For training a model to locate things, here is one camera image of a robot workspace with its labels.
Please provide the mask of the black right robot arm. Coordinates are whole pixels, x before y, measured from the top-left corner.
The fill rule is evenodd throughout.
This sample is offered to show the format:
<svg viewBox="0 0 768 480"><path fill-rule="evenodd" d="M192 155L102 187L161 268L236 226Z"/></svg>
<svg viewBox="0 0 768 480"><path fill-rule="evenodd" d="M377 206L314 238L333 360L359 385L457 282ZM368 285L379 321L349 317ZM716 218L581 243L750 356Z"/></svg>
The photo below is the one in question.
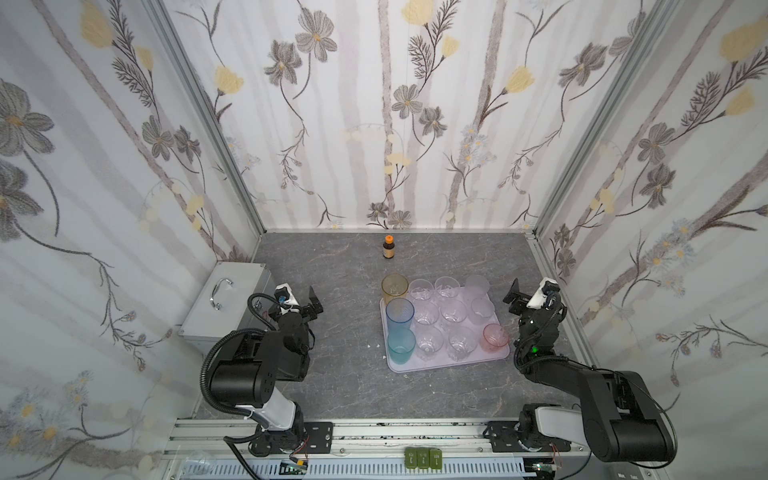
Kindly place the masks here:
<svg viewBox="0 0 768 480"><path fill-rule="evenodd" d="M578 399L579 411L526 404L515 427L518 441L541 448L554 439L585 445L605 463L654 462L658 468L677 454L676 432L666 411L633 371L586 365L555 352L568 309L558 283L543 278L532 295L515 280L503 298L518 317L513 363L527 380Z"/></svg>

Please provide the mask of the blue plastic cup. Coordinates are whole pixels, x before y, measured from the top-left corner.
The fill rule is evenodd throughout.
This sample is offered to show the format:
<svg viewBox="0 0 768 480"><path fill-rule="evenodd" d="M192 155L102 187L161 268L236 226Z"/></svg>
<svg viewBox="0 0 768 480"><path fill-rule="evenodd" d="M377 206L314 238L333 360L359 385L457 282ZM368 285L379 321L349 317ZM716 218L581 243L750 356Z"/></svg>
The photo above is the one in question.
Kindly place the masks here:
<svg viewBox="0 0 768 480"><path fill-rule="evenodd" d="M405 297L390 300L385 306L386 326L389 333L409 329L415 315L413 303Z"/></svg>

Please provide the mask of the teal plastic cup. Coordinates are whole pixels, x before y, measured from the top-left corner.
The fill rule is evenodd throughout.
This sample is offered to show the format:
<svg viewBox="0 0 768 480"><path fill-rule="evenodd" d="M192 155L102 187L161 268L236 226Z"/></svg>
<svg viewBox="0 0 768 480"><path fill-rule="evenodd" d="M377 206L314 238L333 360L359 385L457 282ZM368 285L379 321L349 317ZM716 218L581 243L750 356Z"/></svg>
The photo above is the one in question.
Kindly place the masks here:
<svg viewBox="0 0 768 480"><path fill-rule="evenodd" d="M414 333L407 328L396 327L388 333L387 349L394 364L403 365L409 361L416 346Z"/></svg>

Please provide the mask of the yellow plastic cup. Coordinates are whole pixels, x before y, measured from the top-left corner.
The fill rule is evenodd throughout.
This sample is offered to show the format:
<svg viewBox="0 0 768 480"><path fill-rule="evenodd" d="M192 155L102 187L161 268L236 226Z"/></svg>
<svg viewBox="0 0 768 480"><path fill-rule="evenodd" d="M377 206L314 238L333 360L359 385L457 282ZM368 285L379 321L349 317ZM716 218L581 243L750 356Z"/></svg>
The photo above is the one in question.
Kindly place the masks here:
<svg viewBox="0 0 768 480"><path fill-rule="evenodd" d="M395 298L403 297L409 289L409 280L402 274L391 273L381 281L382 298L386 304Z"/></svg>

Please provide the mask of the pink plastic cup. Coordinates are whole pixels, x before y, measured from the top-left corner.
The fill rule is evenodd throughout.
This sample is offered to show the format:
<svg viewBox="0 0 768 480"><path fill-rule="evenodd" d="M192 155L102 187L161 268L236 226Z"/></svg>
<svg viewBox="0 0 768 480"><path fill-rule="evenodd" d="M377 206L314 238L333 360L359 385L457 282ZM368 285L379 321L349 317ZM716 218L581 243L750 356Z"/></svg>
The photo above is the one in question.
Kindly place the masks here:
<svg viewBox="0 0 768 480"><path fill-rule="evenodd" d="M494 353L506 348L509 341L509 333L502 325L489 323L482 331L480 346L484 352Z"/></svg>

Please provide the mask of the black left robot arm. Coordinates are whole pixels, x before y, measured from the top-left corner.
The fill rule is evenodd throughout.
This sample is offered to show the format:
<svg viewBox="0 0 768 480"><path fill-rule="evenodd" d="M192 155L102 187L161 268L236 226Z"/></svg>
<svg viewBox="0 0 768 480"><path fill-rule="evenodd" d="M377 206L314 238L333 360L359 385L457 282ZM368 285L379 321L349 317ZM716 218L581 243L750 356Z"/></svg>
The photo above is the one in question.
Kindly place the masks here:
<svg viewBox="0 0 768 480"><path fill-rule="evenodd" d="M308 303L299 304L284 283L272 295L251 294L246 312L263 327L233 330L214 344L200 371L202 397L219 412L256 422L254 434L224 438L233 451L245 444L256 457L297 453L308 447L311 434L299 404L277 384L306 378L316 344L310 322L323 312L322 303L310 288Z"/></svg>

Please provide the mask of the clear faceted glass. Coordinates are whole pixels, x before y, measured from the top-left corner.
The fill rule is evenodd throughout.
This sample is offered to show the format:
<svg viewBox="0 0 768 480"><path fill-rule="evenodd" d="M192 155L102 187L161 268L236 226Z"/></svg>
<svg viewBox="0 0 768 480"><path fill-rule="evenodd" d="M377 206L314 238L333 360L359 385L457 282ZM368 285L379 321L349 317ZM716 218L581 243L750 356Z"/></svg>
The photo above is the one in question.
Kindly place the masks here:
<svg viewBox="0 0 768 480"><path fill-rule="evenodd" d="M431 301L434 296L434 285L426 279L414 279L409 283L408 296L414 301Z"/></svg>
<svg viewBox="0 0 768 480"><path fill-rule="evenodd" d="M447 341L448 356L455 362L466 360L478 345L476 332L466 327L453 327L448 332Z"/></svg>
<svg viewBox="0 0 768 480"><path fill-rule="evenodd" d="M438 309L442 317L439 326L443 331L459 326L468 316L465 304L455 298L442 299L438 304Z"/></svg>
<svg viewBox="0 0 768 480"><path fill-rule="evenodd" d="M413 322L416 325L435 325L440 319L438 307L429 300L414 300Z"/></svg>
<svg viewBox="0 0 768 480"><path fill-rule="evenodd" d="M461 284L450 276L441 276L434 283L434 292L439 300L457 299L461 293Z"/></svg>
<svg viewBox="0 0 768 480"><path fill-rule="evenodd" d="M443 333L436 327L422 325L415 330L416 355L422 361L433 360L444 346Z"/></svg>

